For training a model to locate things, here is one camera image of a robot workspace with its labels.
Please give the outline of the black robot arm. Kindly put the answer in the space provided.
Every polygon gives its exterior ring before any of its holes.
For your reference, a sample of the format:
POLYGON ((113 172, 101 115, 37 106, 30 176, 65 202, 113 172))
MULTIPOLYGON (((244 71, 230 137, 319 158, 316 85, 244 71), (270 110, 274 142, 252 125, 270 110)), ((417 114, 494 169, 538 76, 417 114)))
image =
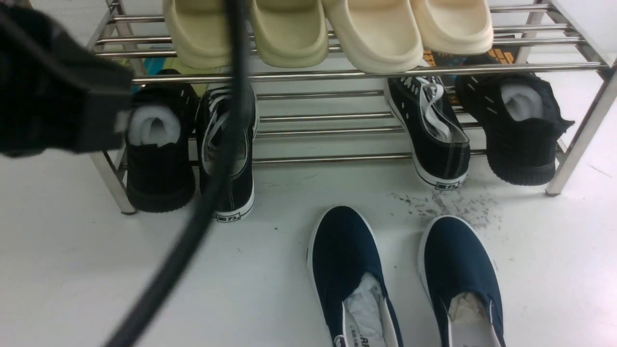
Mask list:
POLYGON ((45 13, 2 4, 0 14, 1 154, 119 149, 132 72, 88 51, 45 13))

